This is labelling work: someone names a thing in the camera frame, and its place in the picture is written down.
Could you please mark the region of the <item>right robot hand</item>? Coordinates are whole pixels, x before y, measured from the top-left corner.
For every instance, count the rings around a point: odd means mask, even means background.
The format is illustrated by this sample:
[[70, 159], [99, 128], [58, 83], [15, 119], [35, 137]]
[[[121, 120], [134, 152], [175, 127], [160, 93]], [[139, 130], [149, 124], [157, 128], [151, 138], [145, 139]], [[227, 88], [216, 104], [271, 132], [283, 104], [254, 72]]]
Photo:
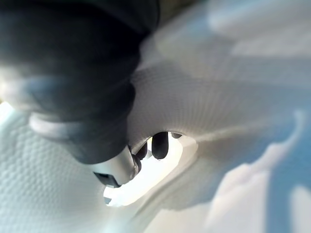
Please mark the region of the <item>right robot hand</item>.
[[1, 98], [27, 112], [33, 131], [65, 147], [118, 188], [140, 171], [127, 118], [140, 46], [189, 0], [3, 0]]

